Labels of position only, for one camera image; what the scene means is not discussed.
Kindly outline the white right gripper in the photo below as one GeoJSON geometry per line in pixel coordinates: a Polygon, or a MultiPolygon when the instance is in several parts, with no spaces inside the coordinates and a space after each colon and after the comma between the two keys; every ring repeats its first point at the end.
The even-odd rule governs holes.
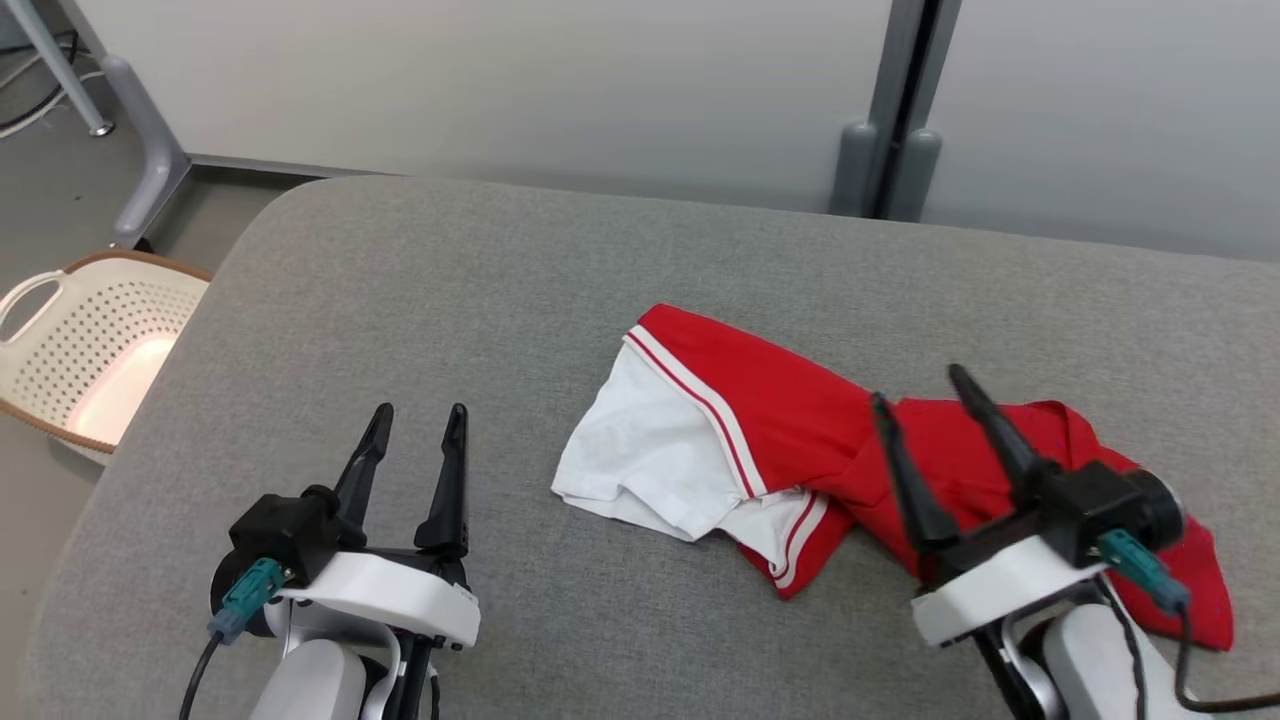
{"type": "MultiPolygon", "coordinates": [[[[1033,447],[964,365],[951,363],[947,373],[960,404],[995,451],[1011,501],[1034,503],[1043,480],[1059,465],[1033,447]]],[[[914,462],[892,404],[873,393],[870,411],[904,532],[916,552],[922,591],[911,600],[911,618],[928,646],[951,644],[1103,571],[1102,562],[1076,566],[1052,547],[1041,534],[1044,514],[1038,510],[1015,512],[960,536],[954,516],[914,462]]]]}

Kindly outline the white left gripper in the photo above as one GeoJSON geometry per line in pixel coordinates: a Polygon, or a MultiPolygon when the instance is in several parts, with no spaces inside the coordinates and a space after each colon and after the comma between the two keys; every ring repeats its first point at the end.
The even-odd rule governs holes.
{"type": "MultiPolygon", "coordinates": [[[[380,404],[352,452],[334,493],[337,516],[352,533],[364,519],[378,465],[385,457],[394,406],[380,404]]],[[[340,551],[310,582],[291,580],[268,603],[268,630],[287,650],[312,639],[388,646],[396,633],[422,635],[435,648],[468,650],[481,610],[465,566],[468,555],[468,410],[451,409],[442,466],[428,518],[408,550],[340,551]]]]}

